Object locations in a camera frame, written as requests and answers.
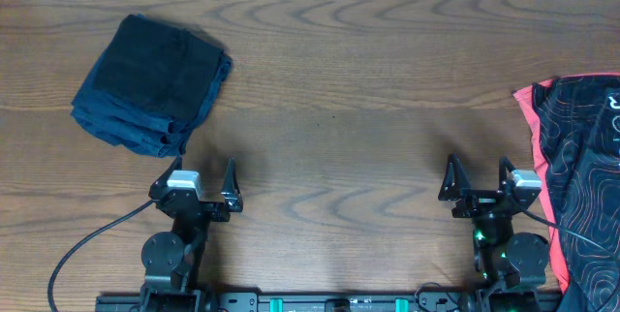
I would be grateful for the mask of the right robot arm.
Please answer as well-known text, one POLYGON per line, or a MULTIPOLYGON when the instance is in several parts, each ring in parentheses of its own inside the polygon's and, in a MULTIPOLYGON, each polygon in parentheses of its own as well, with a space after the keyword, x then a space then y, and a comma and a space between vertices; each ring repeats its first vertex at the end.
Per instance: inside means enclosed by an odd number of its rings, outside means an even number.
POLYGON ((483 281, 461 296, 462 311, 539 311, 538 287, 546 281, 548 241, 517 233, 513 216, 528 210, 543 187, 533 171, 520 170, 504 157, 495 190, 474 188, 458 157, 448 157, 438 200, 452 202, 451 215, 473 224, 475 271, 483 281))

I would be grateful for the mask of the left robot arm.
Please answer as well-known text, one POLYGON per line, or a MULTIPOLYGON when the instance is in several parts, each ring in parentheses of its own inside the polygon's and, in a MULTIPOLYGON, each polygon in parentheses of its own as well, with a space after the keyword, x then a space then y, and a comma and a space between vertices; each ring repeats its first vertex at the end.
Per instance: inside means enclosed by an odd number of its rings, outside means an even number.
POLYGON ((209 225, 228 222, 243 211, 243 199, 236 180, 236 163, 230 159, 219 202, 202 198, 198 172, 182 168, 176 158, 149 189, 155 207, 169 216, 172 227, 146 240, 141 249, 145 268, 140 289, 141 311, 204 311, 219 309, 218 297, 198 283, 209 225))

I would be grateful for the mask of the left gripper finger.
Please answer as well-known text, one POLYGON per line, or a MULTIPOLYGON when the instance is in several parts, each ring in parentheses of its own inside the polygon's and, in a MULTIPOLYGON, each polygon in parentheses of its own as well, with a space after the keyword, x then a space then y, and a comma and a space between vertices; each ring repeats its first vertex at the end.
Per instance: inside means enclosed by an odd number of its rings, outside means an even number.
POLYGON ((156 191, 167 187, 167 183, 172 173, 182 169, 182 157, 177 156, 169 165, 169 167, 152 183, 150 190, 156 191))
POLYGON ((224 177, 221 195, 229 212, 243 211, 243 198, 236 178, 236 162, 230 159, 224 177))

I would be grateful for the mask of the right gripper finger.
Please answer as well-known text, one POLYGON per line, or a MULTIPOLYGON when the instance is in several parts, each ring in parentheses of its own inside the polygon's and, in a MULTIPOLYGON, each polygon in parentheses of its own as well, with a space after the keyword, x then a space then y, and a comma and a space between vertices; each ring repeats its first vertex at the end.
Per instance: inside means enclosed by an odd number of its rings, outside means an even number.
POLYGON ((451 153, 444 180, 438 195, 439 201, 458 201, 464 199, 471 190, 471 184, 458 157, 451 153))
POLYGON ((515 171, 515 166, 507 156, 503 156, 499 159, 499 184, 501 187, 512 187, 514 185, 512 173, 515 171))

